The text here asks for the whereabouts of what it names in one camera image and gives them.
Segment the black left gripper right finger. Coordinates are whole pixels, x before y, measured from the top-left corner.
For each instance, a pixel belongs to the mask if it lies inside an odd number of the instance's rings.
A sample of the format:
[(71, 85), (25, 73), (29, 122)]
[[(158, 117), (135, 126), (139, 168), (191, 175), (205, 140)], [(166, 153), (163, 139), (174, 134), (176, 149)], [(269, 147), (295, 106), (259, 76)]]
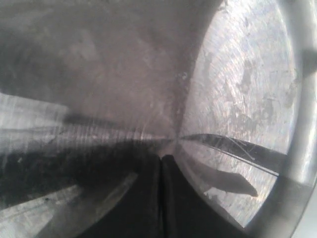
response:
[(217, 214), (185, 179), (172, 155), (160, 162), (164, 238), (247, 238), (241, 228)]

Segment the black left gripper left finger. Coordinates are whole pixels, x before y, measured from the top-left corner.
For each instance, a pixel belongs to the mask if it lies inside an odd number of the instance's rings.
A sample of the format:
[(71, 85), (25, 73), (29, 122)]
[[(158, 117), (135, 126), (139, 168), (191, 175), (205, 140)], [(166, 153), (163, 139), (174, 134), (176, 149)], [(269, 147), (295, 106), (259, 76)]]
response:
[(160, 159), (157, 155), (149, 155), (143, 160), (136, 181), (119, 203), (79, 237), (159, 237), (159, 179)]

